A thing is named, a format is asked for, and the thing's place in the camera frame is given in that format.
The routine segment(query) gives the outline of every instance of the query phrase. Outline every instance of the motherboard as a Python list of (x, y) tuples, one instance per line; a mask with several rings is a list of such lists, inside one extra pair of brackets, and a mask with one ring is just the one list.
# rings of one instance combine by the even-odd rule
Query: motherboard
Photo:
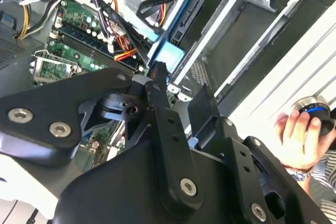
[[(31, 63), (30, 72), (36, 86), (109, 67), (117, 67), (129, 76), (147, 74), (148, 70), (137, 54), (115, 60), (115, 56), (124, 53), (130, 45), (125, 40), (125, 47), (121, 48), (117, 38), (124, 36), (124, 31), (113, 23), (110, 27), (116, 32), (115, 39), (109, 38), (111, 41), (104, 37), (94, 9), (74, 0), (62, 0), (44, 49), (34, 53), (35, 61)], [(92, 161), (85, 169), (106, 161), (112, 147), (110, 141), (119, 126), (120, 122), (114, 121), (111, 127), (83, 136), (79, 156), (90, 156)]]

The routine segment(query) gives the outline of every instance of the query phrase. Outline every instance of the metal screw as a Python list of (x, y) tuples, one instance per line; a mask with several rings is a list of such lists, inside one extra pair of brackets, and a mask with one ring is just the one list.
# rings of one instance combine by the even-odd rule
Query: metal screw
[(194, 184), (194, 182), (192, 182), (190, 179), (188, 178), (182, 178), (180, 181), (180, 187), (182, 189), (182, 191), (187, 194), (188, 196), (195, 196), (197, 193), (197, 188), (196, 185)]
[(257, 140), (256, 138), (253, 139), (253, 142), (257, 145), (257, 146), (261, 146), (261, 142), (259, 140)]
[(229, 126), (232, 126), (232, 125), (233, 125), (233, 123), (232, 123), (229, 119), (225, 119), (225, 122), (226, 122), (227, 125), (229, 125)]
[(255, 217), (257, 217), (261, 222), (265, 222), (266, 221), (266, 219), (267, 219), (266, 218), (266, 213), (261, 208), (261, 206), (259, 206), (256, 203), (252, 203), (251, 210), (252, 210), (253, 214), (255, 215)]
[(15, 108), (9, 111), (8, 118), (15, 123), (28, 123), (33, 119), (33, 114), (28, 109)]
[(55, 122), (51, 124), (49, 131), (55, 137), (67, 137), (71, 133), (71, 127), (64, 122)]

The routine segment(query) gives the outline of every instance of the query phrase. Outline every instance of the ventilation grille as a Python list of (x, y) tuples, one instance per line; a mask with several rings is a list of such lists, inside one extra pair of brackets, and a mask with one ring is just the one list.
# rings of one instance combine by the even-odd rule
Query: ventilation grille
[(13, 61), (17, 54), (24, 52), (25, 49), (19, 47), (6, 39), (0, 38), (0, 64)]
[(207, 75), (205, 72), (204, 63), (196, 60), (191, 67), (191, 75), (192, 77), (200, 84), (200, 85), (208, 85)]

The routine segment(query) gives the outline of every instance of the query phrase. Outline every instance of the hand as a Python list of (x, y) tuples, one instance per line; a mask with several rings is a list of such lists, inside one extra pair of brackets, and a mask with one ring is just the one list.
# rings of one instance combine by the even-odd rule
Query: hand
[(319, 140), (321, 122), (318, 118), (313, 118), (308, 126), (309, 120), (307, 112), (300, 114), (294, 110), (289, 117), (277, 122), (275, 130), (281, 147), (275, 155), (285, 167), (308, 171), (336, 138), (336, 130), (333, 129)]

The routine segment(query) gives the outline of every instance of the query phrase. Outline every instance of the wristwatch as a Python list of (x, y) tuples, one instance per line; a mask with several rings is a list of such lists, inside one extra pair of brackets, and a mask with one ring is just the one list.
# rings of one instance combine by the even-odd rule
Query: wristwatch
[(304, 181), (306, 180), (308, 177), (311, 176), (312, 172), (313, 172), (313, 167), (310, 168), (307, 172), (303, 172), (301, 170), (296, 170), (293, 168), (286, 168), (286, 171), (292, 176), (292, 178), (296, 181)]

